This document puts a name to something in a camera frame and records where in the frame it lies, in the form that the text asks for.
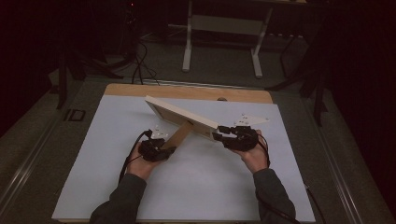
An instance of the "dark sleeve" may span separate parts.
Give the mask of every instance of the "dark sleeve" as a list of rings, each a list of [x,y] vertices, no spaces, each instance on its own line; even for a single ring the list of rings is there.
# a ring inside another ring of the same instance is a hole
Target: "dark sleeve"
[[[109,201],[99,205],[91,214],[90,223],[135,223],[137,208],[146,188],[146,181],[137,175],[126,174]]]
[[[274,170],[263,169],[253,174],[257,196],[275,209],[295,218],[296,212],[293,202],[280,182]],[[259,213],[262,223],[287,223],[288,220],[268,210],[259,202]]]

